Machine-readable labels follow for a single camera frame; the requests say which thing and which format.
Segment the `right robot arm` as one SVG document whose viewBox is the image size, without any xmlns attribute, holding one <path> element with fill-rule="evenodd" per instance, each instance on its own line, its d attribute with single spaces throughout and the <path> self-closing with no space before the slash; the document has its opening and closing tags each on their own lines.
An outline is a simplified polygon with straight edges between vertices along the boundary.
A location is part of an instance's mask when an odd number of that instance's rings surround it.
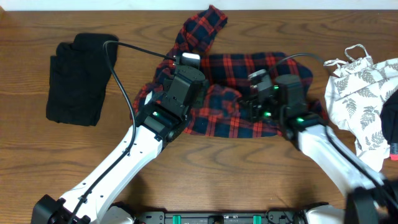
<svg viewBox="0 0 398 224">
<path fill-rule="evenodd" d="M 346 199 L 344 209 L 327 203 L 305 208 L 294 216 L 294 223 L 397 223 L 397 182 L 358 159 L 324 119 L 309 111 L 298 76 L 273 80 L 260 70 L 248 80 L 256 92 L 239 100 L 248 119 L 277 123 L 283 138 L 311 158 Z"/>
</svg>

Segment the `red navy plaid shirt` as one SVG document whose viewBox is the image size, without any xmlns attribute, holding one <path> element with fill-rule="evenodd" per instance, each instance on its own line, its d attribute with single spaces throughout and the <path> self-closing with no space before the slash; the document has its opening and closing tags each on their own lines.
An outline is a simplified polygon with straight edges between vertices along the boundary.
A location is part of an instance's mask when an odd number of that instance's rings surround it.
<svg viewBox="0 0 398 224">
<path fill-rule="evenodd" d="M 268 70 L 272 79 L 282 75 L 297 75 L 308 92 L 313 81 L 309 68 L 283 52 L 253 54 L 210 54 L 216 35 L 227 24 L 228 17 L 210 5 L 207 10 L 187 19 L 180 29 L 168 57 L 184 52 L 201 55 L 200 71 L 209 81 L 203 105 L 188 115 L 185 133 L 221 138 L 258 138 L 279 135 L 272 121 L 248 121 L 247 111 L 238 103 L 240 97 L 253 94 L 249 74 Z"/>
</svg>

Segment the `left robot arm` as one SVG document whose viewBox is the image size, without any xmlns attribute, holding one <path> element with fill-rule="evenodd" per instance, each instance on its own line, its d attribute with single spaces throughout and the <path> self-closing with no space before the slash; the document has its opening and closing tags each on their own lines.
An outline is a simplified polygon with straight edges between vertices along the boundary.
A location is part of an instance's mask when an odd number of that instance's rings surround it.
<svg viewBox="0 0 398 224">
<path fill-rule="evenodd" d="M 34 206 L 32 223 L 134 223 L 135 218 L 114 205 L 134 176 L 176 139 L 206 83 L 204 74 L 177 65 L 161 100 L 151 98 L 138 112 L 119 145 L 84 180 L 58 200 L 44 195 Z"/>
</svg>

